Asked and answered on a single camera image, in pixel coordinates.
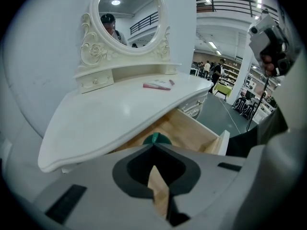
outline green object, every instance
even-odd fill
[[[143,145],[145,144],[153,144],[153,143],[166,143],[169,145],[172,145],[172,142],[169,138],[162,135],[161,133],[153,133],[152,135],[148,136],[145,141],[143,142]]]
[[[230,94],[231,94],[232,88],[228,87],[228,86],[221,85],[221,84],[218,83],[215,86],[214,90],[218,90],[218,91],[224,93],[225,95],[227,95],[229,97]]]

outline open drawer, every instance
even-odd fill
[[[225,130],[218,136],[197,120],[173,109],[115,151],[139,146],[154,132],[167,136],[174,146],[217,155],[226,154],[230,135]]]

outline backpack strap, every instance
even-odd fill
[[[121,36],[120,36],[118,30],[115,30],[115,32],[116,32],[116,35],[117,35],[118,39],[121,40]]]

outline round ceiling light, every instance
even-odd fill
[[[114,0],[111,2],[113,5],[119,5],[120,4],[120,1],[119,0]]]

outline finger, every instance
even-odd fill
[[[265,71],[265,73],[267,74],[268,77],[272,76],[272,72],[271,71]]]
[[[261,56],[261,59],[263,60],[264,63],[271,63],[272,62],[272,57],[268,56],[268,55]]]
[[[274,70],[274,65],[272,63],[270,64],[264,64],[263,65],[264,68],[267,70],[267,71],[273,71]]]

